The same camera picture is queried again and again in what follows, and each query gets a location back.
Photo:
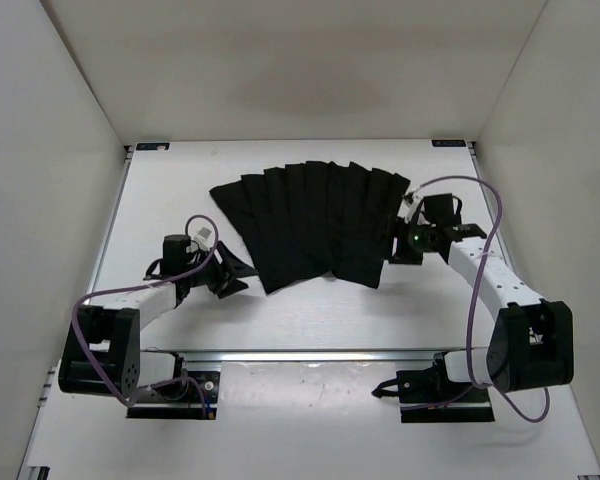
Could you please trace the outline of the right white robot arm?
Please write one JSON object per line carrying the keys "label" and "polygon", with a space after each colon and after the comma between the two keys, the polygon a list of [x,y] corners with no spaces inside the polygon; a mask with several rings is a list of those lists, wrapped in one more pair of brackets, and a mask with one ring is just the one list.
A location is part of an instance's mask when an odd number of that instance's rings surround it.
{"label": "right white robot arm", "polygon": [[473,289],[475,301],[494,320],[487,347],[447,352],[428,376],[429,391],[451,400],[465,383],[501,392],[565,385],[574,376],[573,314],[527,286],[488,244],[476,224],[463,222],[452,194],[404,200],[405,216],[394,224],[393,264],[419,265],[437,254]]}

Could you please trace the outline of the black pleated skirt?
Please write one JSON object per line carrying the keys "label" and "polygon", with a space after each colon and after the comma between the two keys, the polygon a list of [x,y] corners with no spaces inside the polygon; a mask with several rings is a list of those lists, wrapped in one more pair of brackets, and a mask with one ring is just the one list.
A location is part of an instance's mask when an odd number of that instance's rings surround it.
{"label": "black pleated skirt", "polygon": [[271,294],[331,274],[377,288],[408,178],[354,162],[271,167],[211,189]]}

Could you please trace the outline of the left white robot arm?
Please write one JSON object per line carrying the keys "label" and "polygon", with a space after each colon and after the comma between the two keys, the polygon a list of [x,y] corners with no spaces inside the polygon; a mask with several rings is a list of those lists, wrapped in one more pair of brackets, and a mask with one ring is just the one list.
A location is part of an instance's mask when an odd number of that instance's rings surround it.
{"label": "left white robot arm", "polygon": [[195,288],[205,287],[219,299],[248,288],[244,280],[257,270],[208,234],[202,229],[193,236],[165,236],[162,257],[149,265],[143,284],[105,291],[102,304],[78,302],[58,372],[62,392],[131,403],[141,374],[149,371],[141,365],[140,347],[147,325],[179,307]]}

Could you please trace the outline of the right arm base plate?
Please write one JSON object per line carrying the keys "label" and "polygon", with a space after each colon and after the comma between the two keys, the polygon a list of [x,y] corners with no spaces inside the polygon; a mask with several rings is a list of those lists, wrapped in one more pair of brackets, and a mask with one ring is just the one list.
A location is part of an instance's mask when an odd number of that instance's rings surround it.
{"label": "right arm base plate", "polygon": [[495,416],[486,390],[452,382],[441,361],[424,370],[398,370],[371,392],[397,398],[402,424],[491,423]]}

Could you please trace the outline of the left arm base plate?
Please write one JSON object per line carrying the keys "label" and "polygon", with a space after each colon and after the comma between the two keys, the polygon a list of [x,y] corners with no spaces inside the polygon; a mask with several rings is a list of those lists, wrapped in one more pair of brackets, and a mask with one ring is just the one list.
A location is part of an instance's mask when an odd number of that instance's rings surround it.
{"label": "left arm base plate", "polygon": [[135,405],[126,411],[132,420],[214,421],[218,416],[221,386],[219,363],[176,361],[174,376],[186,373],[201,388],[178,381],[157,390],[143,392]]}

